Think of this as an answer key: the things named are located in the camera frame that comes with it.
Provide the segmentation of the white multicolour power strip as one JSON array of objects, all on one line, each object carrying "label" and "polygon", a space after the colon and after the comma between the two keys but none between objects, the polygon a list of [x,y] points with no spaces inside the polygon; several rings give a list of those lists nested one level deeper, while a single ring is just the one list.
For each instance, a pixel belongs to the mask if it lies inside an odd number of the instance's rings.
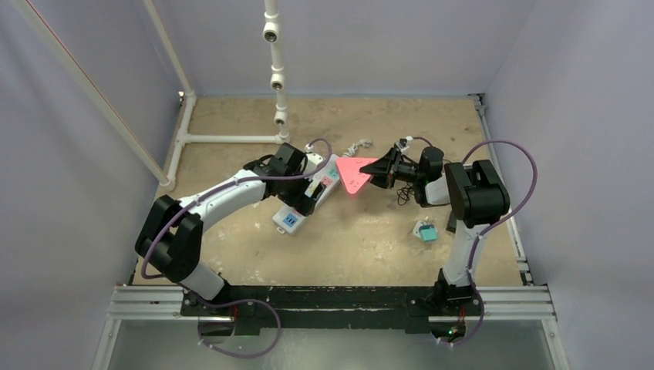
[{"label": "white multicolour power strip", "polygon": [[[341,183],[336,168],[338,158],[338,155],[332,154],[327,160],[327,164],[311,178],[305,195],[312,202],[313,210],[317,210]],[[295,208],[285,204],[272,217],[277,232],[289,235],[294,235],[307,219],[308,216],[302,215]]]}]

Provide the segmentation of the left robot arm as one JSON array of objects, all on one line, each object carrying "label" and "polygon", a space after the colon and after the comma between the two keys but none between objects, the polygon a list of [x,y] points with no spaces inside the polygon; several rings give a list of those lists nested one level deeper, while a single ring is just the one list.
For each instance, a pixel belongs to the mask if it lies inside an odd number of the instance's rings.
[{"label": "left robot arm", "polygon": [[325,187],[314,176],[329,163],[310,167],[307,151],[289,143],[246,163],[227,180],[180,199],[164,194],[150,208],[135,243],[144,279],[166,278],[200,298],[210,315],[229,308],[231,285],[201,262],[206,231],[234,212],[276,197],[302,216],[313,213]]}]

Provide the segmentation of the pink triangular power socket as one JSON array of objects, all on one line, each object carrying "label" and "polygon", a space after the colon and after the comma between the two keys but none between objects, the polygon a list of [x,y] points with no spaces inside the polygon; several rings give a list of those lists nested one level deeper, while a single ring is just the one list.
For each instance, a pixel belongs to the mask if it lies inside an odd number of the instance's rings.
[{"label": "pink triangular power socket", "polygon": [[360,170],[375,161],[376,158],[368,157],[340,157],[336,160],[336,169],[349,196],[356,196],[370,182],[373,176]]}]

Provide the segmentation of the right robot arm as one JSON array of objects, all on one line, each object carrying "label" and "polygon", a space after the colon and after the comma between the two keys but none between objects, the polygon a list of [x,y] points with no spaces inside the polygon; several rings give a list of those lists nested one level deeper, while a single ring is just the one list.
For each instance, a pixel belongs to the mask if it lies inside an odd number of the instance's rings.
[{"label": "right robot arm", "polygon": [[508,191],[491,161],[478,160],[471,167],[448,163],[442,150],[428,146],[418,162],[408,160],[396,147],[382,158],[360,168],[371,184],[390,189],[396,181],[413,188],[421,207],[450,206],[455,220],[454,243],[425,302],[450,314],[477,299],[474,278],[484,236],[509,211]]}]

